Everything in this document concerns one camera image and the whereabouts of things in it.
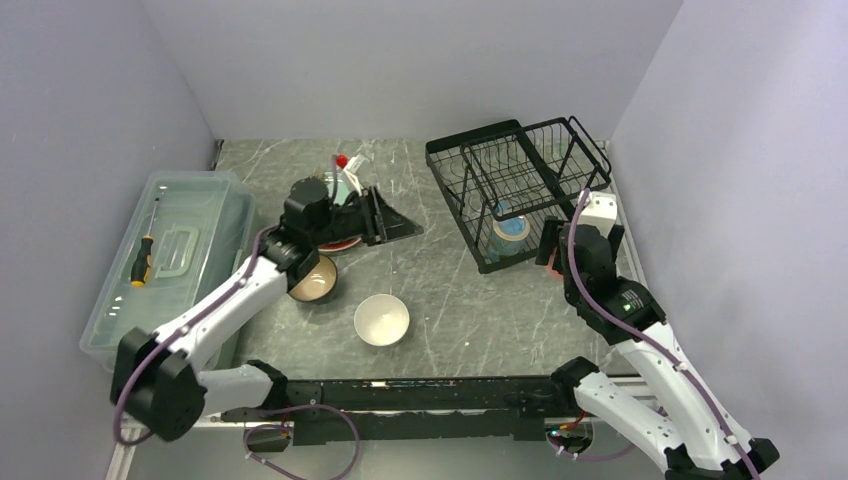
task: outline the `black tray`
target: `black tray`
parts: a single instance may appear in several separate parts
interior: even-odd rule
[[[609,159],[575,117],[496,123],[428,142],[426,156],[480,273],[533,258],[546,217],[570,219],[584,188],[610,183]],[[493,247],[495,222],[513,218],[527,236]]]

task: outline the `red plate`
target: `red plate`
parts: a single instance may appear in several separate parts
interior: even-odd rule
[[[348,248],[353,247],[357,243],[361,242],[362,239],[357,237],[351,240],[345,240],[344,242],[339,243],[328,243],[326,245],[321,245],[318,247],[318,251],[321,253],[335,253],[342,252],[347,250]]]

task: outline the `screwdriver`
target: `screwdriver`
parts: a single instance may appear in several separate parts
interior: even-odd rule
[[[150,255],[153,250],[153,220],[156,218],[156,208],[159,206],[159,197],[153,201],[153,213],[150,214],[150,226],[147,227],[147,235],[141,237],[141,247],[135,256],[132,270],[130,270],[130,283],[133,287],[143,287],[150,276]]]

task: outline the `beige bowl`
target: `beige bowl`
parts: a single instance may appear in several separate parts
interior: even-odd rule
[[[339,271],[332,260],[319,255],[318,264],[303,280],[289,291],[289,296],[299,302],[317,302],[326,299],[336,288]]]

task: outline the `white bowl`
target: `white bowl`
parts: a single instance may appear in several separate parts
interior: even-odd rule
[[[400,299],[380,293],[362,301],[353,314],[359,338],[375,347],[397,343],[409,329],[409,310]]]

